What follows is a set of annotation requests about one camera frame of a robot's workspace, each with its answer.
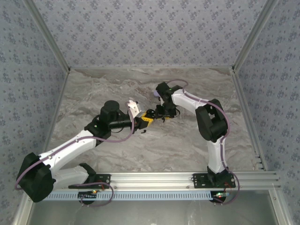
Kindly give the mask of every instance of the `marble surface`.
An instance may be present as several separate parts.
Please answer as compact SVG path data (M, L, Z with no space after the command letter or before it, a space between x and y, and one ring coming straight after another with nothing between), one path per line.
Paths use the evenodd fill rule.
M162 81L186 79L187 91L205 98L217 98L230 118L232 132L225 142L225 155L232 170L255 170L255 153L242 116L235 88L227 69L208 68L116 68L71 70L49 148L75 136L97 114L107 100L136 100L145 109L159 104L153 91ZM145 134L138 130L122 143L102 143L73 159L64 168L88 163L96 171L206 171L208 149L200 136L196 117L180 108L175 119L154 121ZM112 134L124 138L129 128Z

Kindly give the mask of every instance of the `purple cable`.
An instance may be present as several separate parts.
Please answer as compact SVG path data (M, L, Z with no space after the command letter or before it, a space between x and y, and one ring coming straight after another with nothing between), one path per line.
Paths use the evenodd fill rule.
M113 187L110 184L108 184L108 183L105 183L105 182L95 182L95 183L88 183L88 184L74 184L74 186L79 186L79 187L89 186L89 185L105 185L105 186L109 187L112 190L112 196L105 203L97 204L97 205L94 205L94 204L93 205L86 205L86 204L83 203L83 199L84 199L84 197L86 195L83 195L81 197L81 199L80 199L80 202L81 202L82 206L87 206L87 207L101 207L101 206L105 206L105 205L109 204L113 200L113 193L114 193Z
M182 79L175 79L175 80L170 80L168 83L173 82L173 81L182 81L182 82L186 83L186 85L184 85L184 86L182 87L182 92L183 92L183 94L184 94L185 96L187 96L188 98L190 98L190 99L192 99L192 100L194 100L194 101L199 101L199 102L202 102L202 103L205 103L205 104L209 104L209 105L215 107L215 108L218 109L218 110L224 115L224 117L225 117L226 123L227 123L227 125L228 125L228 130L227 130L227 133L224 135L224 137L222 137L221 140L220 140L221 160L222 160L222 165L223 165L223 167L224 167L229 173L231 173L231 174L235 177L235 179L236 179L236 181L237 181L237 183L238 183L238 192L237 192L237 194L235 195L235 197L234 197L233 199L231 199L230 201L228 201L228 202L226 202L226 203L223 203L221 200L219 200L219 199L217 199L217 198L213 198L213 199L215 199L216 201L222 203L223 205L230 204L230 203L232 203L232 202L238 197L238 195L239 195L239 193L240 193L240 181L239 181L238 177L236 176L236 174L235 174L234 172L230 171L230 170L226 167L226 165L225 165L225 163L224 163L223 145L222 145L222 142L223 142L223 140L224 140L224 139L229 135L229 133L230 133L230 123L229 123L229 118L227 117L226 113L225 113L219 106L217 106L216 104L213 104L213 103L208 102L208 101L200 100L200 99L198 99L198 98L195 98L195 97L190 96L189 94L185 93L184 88L188 86L188 82L187 82L187 81L182 80Z
M61 148L57 149L56 151L54 151L53 153L51 153L49 156L43 158L43 159L40 159L39 161L35 162L34 164L32 164L31 166L29 166L26 170L24 170L23 173L21 173L21 175L18 177L18 179L16 180L15 182L15 190L22 190L22 188L19 188L18 187L18 184L20 182L20 180L25 176L25 174L31 170L33 167L37 166L38 164L44 162L45 160L47 160L49 157L52 157L54 156L56 153L64 150L65 148L69 147L70 145L76 143L77 141L81 141L81 140L84 140L84 139L96 139L96 140L99 140L99 141L102 141L102 142L110 142L110 143L120 143L120 142L124 142L126 141L128 138L131 137L131 135L133 134L133 131L134 131L134 128L135 128L135 121L134 121L134 118L133 118L133 115L129 109L129 107L127 106L128 108L128 114L130 116L130 119L131 119L131 131L130 131L130 134L123 138L123 139L120 139L120 140L107 140L107 139L103 139L103 138L100 138L100 137L93 137L93 136L86 136L86 137L80 137L78 138L77 140L74 140L64 146L62 146Z

